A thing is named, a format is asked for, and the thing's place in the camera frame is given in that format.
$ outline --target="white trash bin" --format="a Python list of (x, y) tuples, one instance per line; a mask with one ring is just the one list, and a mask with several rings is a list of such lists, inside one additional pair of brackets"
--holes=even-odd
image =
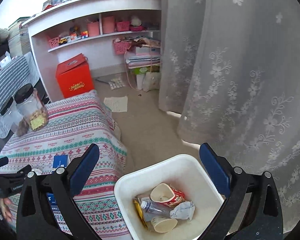
[[(178, 220), (170, 232), (148, 231), (132, 202), (133, 198), (160, 183), (172, 184), (185, 193), (195, 205), (192, 221)], [(192, 156), (180, 154), (163, 162), (122, 176), (114, 187), (114, 195), (122, 217), (134, 240), (193, 240), (210, 224), (223, 203), (213, 182)]]

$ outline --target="jar label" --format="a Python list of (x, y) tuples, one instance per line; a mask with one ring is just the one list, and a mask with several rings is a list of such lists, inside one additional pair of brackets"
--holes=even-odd
[(31, 120), (30, 122), (31, 122), (31, 128), (32, 128), (32, 130), (35, 130), (38, 127), (40, 127), (41, 125), (44, 124), (44, 118), (42, 117), (42, 115), (40, 115), (37, 118)]

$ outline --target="white floral curtain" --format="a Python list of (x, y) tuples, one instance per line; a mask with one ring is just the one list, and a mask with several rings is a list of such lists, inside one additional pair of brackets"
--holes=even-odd
[(159, 107), (178, 133), (274, 176), (284, 231), (300, 219), (300, 4), (168, 0)]

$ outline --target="plastic jar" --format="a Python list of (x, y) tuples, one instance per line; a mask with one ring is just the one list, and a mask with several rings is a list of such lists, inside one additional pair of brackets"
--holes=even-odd
[(15, 94), (17, 110), (23, 115), (32, 131), (37, 131), (48, 123), (48, 111), (38, 98), (37, 90), (31, 84), (21, 87)]
[(29, 125), (18, 112), (16, 103), (12, 97), (8, 98), (0, 109), (0, 114), (6, 126), (18, 137), (28, 132)]

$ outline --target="crumpled paper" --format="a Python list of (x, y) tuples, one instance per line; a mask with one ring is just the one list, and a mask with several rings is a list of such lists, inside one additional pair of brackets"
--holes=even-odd
[(191, 221), (195, 206), (192, 201), (184, 201), (170, 211), (170, 217), (175, 219), (188, 219)]

